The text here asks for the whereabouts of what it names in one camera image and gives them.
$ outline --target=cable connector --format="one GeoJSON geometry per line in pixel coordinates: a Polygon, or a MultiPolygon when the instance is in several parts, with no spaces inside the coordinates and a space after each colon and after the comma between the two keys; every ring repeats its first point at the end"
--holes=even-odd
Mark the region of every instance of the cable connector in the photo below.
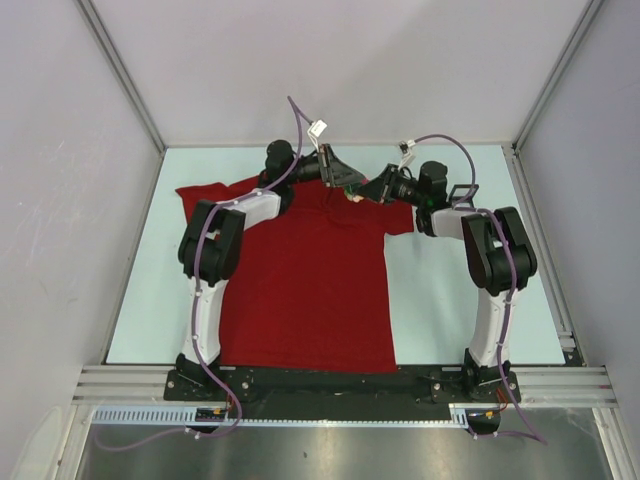
{"type": "Polygon", "coordinates": [[[398,170],[408,167],[411,165],[411,162],[416,158],[413,153],[413,147],[416,146],[416,142],[413,140],[406,140],[404,142],[400,142],[398,144],[398,148],[400,148],[400,152],[402,153],[402,160],[400,161],[400,165],[398,166],[398,170]]]}
{"type": "Polygon", "coordinates": [[[318,150],[318,139],[322,132],[324,132],[325,128],[327,128],[327,124],[322,120],[316,120],[311,124],[309,129],[307,130],[307,135],[309,136],[309,140],[313,143],[313,146],[318,150]]]}

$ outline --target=electrical wire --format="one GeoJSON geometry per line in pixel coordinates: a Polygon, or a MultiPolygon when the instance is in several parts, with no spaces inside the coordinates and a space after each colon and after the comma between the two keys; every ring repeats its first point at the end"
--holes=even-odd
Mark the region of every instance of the electrical wire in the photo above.
{"type": "Polygon", "coordinates": [[[433,133],[430,135],[424,135],[422,137],[418,137],[414,140],[415,143],[419,143],[422,142],[424,140],[429,140],[432,138],[443,138],[445,140],[448,140],[449,142],[453,143],[454,145],[456,145],[458,148],[460,148],[460,150],[462,150],[462,152],[464,153],[465,157],[467,157],[467,160],[469,161],[469,166],[471,167],[471,187],[469,188],[469,191],[466,193],[466,195],[464,195],[462,198],[456,200],[453,203],[453,208],[461,210],[461,211],[467,211],[467,212],[477,212],[477,213],[481,213],[486,215],[487,217],[489,217],[489,219],[491,220],[491,223],[493,224],[496,233],[498,234],[498,238],[500,239],[500,242],[502,243],[505,255],[507,257],[507,262],[509,263],[509,269],[511,271],[511,287],[509,289],[509,292],[507,293],[507,297],[505,299],[505,311],[504,311],[504,318],[502,320],[502,329],[500,330],[500,337],[498,340],[498,347],[496,348],[496,356],[497,356],[497,361],[498,361],[498,371],[500,372],[500,379],[502,380],[502,383],[505,387],[505,391],[507,392],[507,395],[509,395],[509,398],[511,400],[511,403],[513,403],[513,406],[516,409],[516,412],[518,412],[518,416],[520,417],[520,419],[522,420],[522,422],[526,425],[526,427],[529,429],[529,431],[531,433],[526,433],[526,432],[515,432],[515,431],[508,431],[508,432],[496,432],[493,434],[488,434],[488,435],[478,435],[476,432],[473,431],[473,428],[471,426],[469,426],[469,433],[471,433],[471,435],[473,435],[473,438],[495,438],[495,437],[526,437],[526,438],[530,438],[532,440],[536,440],[540,443],[542,443],[543,445],[548,445],[548,442],[545,440],[545,438],[540,435],[540,433],[536,430],[536,428],[531,424],[531,422],[529,422],[529,419],[527,418],[527,416],[525,415],[524,411],[522,410],[522,407],[518,404],[518,401],[516,400],[515,395],[513,394],[513,392],[511,391],[511,389],[509,388],[509,381],[507,379],[507,375],[504,371],[504,367],[502,365],[502,349],[504,346],[504,342],[506,340],[507,337],[507,332],[509,331],[509,322],[511,320],[511,300],[513,298],[513,295],[516,292],[517,289],[517,273],[516,273],[516,266],[515,266],[515,262],[513,260],[513,255],[511,254],[511,250],[509,248],[509,243],[507,241],[507,238],[504,234],[504,231],[502,230],[502,225],[500,225],[500,221],[498,220],[498,218],[495,216],[495,214],[491,211],[488,210],[486,208],[470,208],[470,207],[461,207],[459,205],[464,204],[472,195],[473,195],[473,191],[474,191],[474,185],[476,184],[476,167],[475,164],[473,163],[473,158],[471,158],[471,154],[469,153],[469,151],[465,148],[464,145],[462,145],[462,143],[460,143],[458,140],[456,140],[453,137],[450,137],[449,135],[444,135],[441,133],[433,133]]]}
{"type": "MultiPolygon", "coordinates": [[[[234,422],[228,427],[225,428],[224,430],[215,430],[211,433],[204,433],[204,432],[196,432],[195,434],[195,438],[198,439],[201,436],[202,437],[208,437],[208,438],[216,438],[216,437],[223,437],[225,435],[228,435],[229,433],[231,433],[232,431],[234,431],[238,425],[240,424],[240,422],[242,421],[242,405],[240,404],[240,401],[238,400],[238,397],[236,396],[236,394],[233,392],[233,390],[231,388],[229,388],[229,386],[227,386],[222,380],[220,380],[209,368],[209,366],[207,365],[206,361],[204,360],[204,358],[202,357],[202,353],[200,352],[200,348],[198,346],[198,335],[196,334],[196,332],[198,331],[198,307],[199,307],[199,302],[200,302],[200,296],[202,295],[202,282],[200,279],[200,262],[202,259],[202,250],[204,247],[204,241],[207,237],[207,233],[209,232],[209,227],[211,226],[211,223],[213,222],[213,219],[216,215],[216,213],[218,213],[218,211],[226,206],[229,205],[233,205],[233,204],[237,204],[236,202],[242,202],[244,200],[247,200],[249,198],[253,198],[256,196],[260,196],[262,195],[262,191],[263,190],[271,190],[274,187],[276,187],[277,185],[279,185],[282,181],[284,181],[289,174],[293,171],[293,169],[296,167],[298,161],[300,160],[300,155],[302,153],[302,123],[300,122],[300,118],[302,117],[307,123],[311,124],[311,120],[309,119],[309,117],[307,117],[302,110],[300,110],[300,108],[298,107],[298,105],[296,105],[296,103],[293,101],[293,99],[290,96],[287,96],[287,100],[289,101],[289,104],[291,105],[291,108],[293,110],[294,116],[296,118],[296,126],[298,129],[298,148],[296,151],[296,155],[295,158],[293,160],[293,162],[291,163],[291,165],[289,166],[289,168],[278,178],[276,179],[274,182],[272,182],[270,185],[267,185],[264,189],[261,190],[257,190],[257,191],[253,191],[250,193],[247,193],[245,195],[241,195],[240,197],[234,198],[233,200],[229,200],[226,202],[220,202],[218,204],[216,204],[216,206],[211,210],[211,212],[209,212],[209,215],[207,216],[204,225],[202,227],[202,231],[200,232],[200,237],[198,238],[198,244],[196,247],[196,253],[195,253],[195,259],[194,259],[194,277],[195,277],[195,283],[196,283],[196,290],[195,290],[195,295],[193,298],[193,304],[191,307],[191,340],[192,340],[192,346],[193,346],[193,350],[195,352],[196,358],[198,359],[198,362],[200,363],[200,366],[202,367],[202,369],[206,372],[206,374],[220,387],[222,388],[228,395],[228,397],[231,398],[231,406],[236,406],[238,414],[236,415],[236,418],[234,420],[234,422]]],[[[189,428],[171,428],[168,430],[163,430],[162,432],[158,432],[154,435],[151,435],[150,437],[147,437],[143,440],[140,440],[138,442],[132,443],[130,445],[124,445],[124,446],[120,446],[120,447],[112,447],[112,446],[108,446],[103,444],[100,439],[98,438],[97,433],[94,434],[93,436],[93,440],[95,442],[95,444],[98,446],[98,448],[105,450],[107,452],[126,452],[129,450],[133,450],[135,448],[141,447],[143,445],[146,445],[147,443],[150,443],[154,440],[157,440],[159,438],[165,437],[167,435],[171,435],[174,433],[178,433],[178,432],[189,432],[191,431],[191,429],[189,428]]]]}
{"type": "Polygon", "coordinates": [[[474,186],[476,184],[476,166],[473,163],[473,158],[471,158],[471,154],[469,153],[469,150],[467,150],[466,147],[464,145],[462,145],[462,143],[460,143],[455,138],[450,137],[449,135],[445,135],[443,133],[432,133],[430,135],[424,135],[422,137],[416,138],[414,140],[414,142],[415,143],[420,143],[420,142],[424,142],[425,140],[430,140],[432,138],[443,138],[443,139],[453,143],[456,147],[458,147],[460,150],[462,150],[462,153],[464,153],[464,156],[467,157],[467,160],[469,162],[469,166],[471,167],[471,186],[469,187],[469,190],[467,191],[467,193],[463,197],[461,197],[458,200],[456,200],[455,202],[453,202],[453,206],[455,207],[456,205],[464,204],[467,200],[469,200],[473,196],[474,186]]]}

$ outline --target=shirt sleeve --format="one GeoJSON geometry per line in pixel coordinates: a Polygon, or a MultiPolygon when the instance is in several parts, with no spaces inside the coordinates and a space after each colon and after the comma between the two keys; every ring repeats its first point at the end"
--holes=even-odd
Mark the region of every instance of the shirt sleeve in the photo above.
{"type": "Polygon", "coordinates": [[[376,206],[378,221],[385,233],[401,235],[413,232],[413,208],[408,203],[395,201],[376,206]]]}
{"type": "Polygon", "coordinates": [[[193,210],[200,200],[211,202],[222,202],[239,197],[250,192],[258,184],[257,177],[247,178],[238,183],[226,186],[223,183],[212,183],[211,185],[195,185],[192,187],[181,187],[176,189],[176,193],[182,198],[182,206],[187,222],[191,220],[193,210]]]}

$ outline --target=white wall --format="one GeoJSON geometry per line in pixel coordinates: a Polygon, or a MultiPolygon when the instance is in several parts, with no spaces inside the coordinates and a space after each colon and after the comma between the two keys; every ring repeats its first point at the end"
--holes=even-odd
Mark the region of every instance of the white wall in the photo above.
{"type": "Polygon", "coordinates": [[[96,0],[171,146],[511,140],[586,0],[96,0]]]}
{"type": "Polygon", "coordinates": [[[605,5],[522,155],[579,339],[640,447],[640,2],[605,5]]]}
{"type": "Polygon", "coordinates": [[[96,359],[159,157],[72,1],[2,2],[0,38],[0,478],[9,478],[34,427],[67,408],[81,366],[96,359]]]}

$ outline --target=light blue tabletop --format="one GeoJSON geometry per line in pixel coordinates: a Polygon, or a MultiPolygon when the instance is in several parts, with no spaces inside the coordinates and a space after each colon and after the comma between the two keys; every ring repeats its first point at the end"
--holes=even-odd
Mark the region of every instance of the light blue tabletop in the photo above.
{"type": "MultiPolygon", "coordinates": [[[[375,177],[398,163],[395,147],[334,147],[339,158],[375,177]]],[[[518,206],[499,146],[471,146],[480,185],[475,204],[518,206]]],[[[449,167],[449,185],[470,183],[469,165],[453,146],[419,146],[411,165],[437,160],[449,167]]],[[[256,175],[264,148],[178,148],[165,156],[108,354],[109,363],[172,364],[189,319],[187,278],[178,262],[186,221],[175,189],[214,182],[230,184],[256,175]]],[[[461,363],[473,336],[477,288],[460,241],[417,231],[385,237],[389,304],[398,364],[461,363]]],[[[515,364],[564,363],[540,274],[520,296],[511,333],[515,364]]]]}

